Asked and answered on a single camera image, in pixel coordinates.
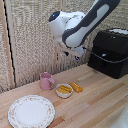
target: cable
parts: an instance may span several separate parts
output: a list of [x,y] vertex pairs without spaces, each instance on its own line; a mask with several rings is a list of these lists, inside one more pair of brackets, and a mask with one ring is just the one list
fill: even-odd
[[104,60],[104,61],[106,61],[106,62],[108,62],[108,63],[120,63],[120,62],[123,62],[123,61],[125,61],[125,60],[128,59],[128,57],[126,57],[125,59],[120,60],[120,61],[109,61],[109,60],[103,59],[102,57],[96,55],[94,52],[90,51],[88,48],[83,47],[83,49],[88,50],[89,52],[91,52],[91,53],[92,53],[93,55],[95,55],[96,57],[98,57],[98,58],[100,58],[101,60]]

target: floral pattern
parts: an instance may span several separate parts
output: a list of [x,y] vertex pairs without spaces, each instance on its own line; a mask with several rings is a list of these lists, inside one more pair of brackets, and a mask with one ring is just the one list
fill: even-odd
[[[16,118],[16,109],[28,101],[38,101],[47,107],[47,117],[42,121],[42,123],[36,126],[25,126]],[[18,99],[12,104],[8,111],[9,122],[14,128],[46,128],[53,121],[54,115],[55,110],[52,103],[48,99],[37,95],[29,95]]]

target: white plate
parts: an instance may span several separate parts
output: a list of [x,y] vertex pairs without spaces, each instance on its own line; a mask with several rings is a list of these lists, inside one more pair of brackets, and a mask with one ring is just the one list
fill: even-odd
[[29,95],[11,105],[8,120],[14,128],[46,128],[53,121],[54,115],[54,107],[48,99]]

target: plate rim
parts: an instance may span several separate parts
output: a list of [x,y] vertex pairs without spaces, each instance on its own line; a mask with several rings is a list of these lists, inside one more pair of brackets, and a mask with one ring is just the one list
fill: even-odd
[[[43,97],[43,96],[39,96],[39,95],[27,95],[27,96],[23,96],[23,97],[17,99],[16,101],[14,101],[14,102],[12,103],[12,105],[10,106],[9,110],[8,110],[8,121],[9,121],[9,123],[10,123],[14,128],[17,128],[17,127],[15,127],[14,124],[11,122],[11,119],[10,119],[10,116],[9,116],[11,107],[12,107],[18,100],[20,100],[20,99],[22,99],[22,98],[25,98],[25,97],[29,97],[29,96],[30,96],[30,97],[31,97],[31,96],[41,97],[41,98],[44,98],[44,99],[48,100],[47,98],[45,98],[45,97]],[[52,120],[49,122],[49,124],[48,124],[46,127],[48,127],[48,126],[53,122],[54,117],[55,117],[55,108],[54,108],[52,102],[51,102],[50,100],[48,100],[48,101],[51,103],[51,105],[52,105],[52,107],[53,107],[53,118],[52,118]]]

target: pink cup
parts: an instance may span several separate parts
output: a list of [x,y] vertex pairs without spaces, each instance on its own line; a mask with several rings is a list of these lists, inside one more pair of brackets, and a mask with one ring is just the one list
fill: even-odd
[[52,89],[54,83],[55,81],[50,73],[44,72],[40,74],[40,87],[43,90]]

